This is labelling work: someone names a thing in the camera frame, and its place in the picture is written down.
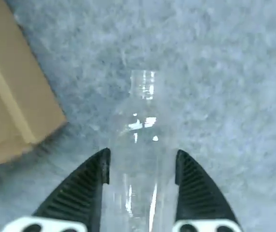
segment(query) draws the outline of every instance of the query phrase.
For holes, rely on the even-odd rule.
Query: gray carpet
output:
[[[7,1],[69,125],[0,166],[0,229],[107,146],[128,71],[142,68],[170,70],[177,146],[244,230],[276,231],[276,0]]]

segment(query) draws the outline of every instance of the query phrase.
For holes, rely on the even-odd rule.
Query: bottle mouth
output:
[[[156,71],[132,70],[130,94],[146,100],[154,98]]]

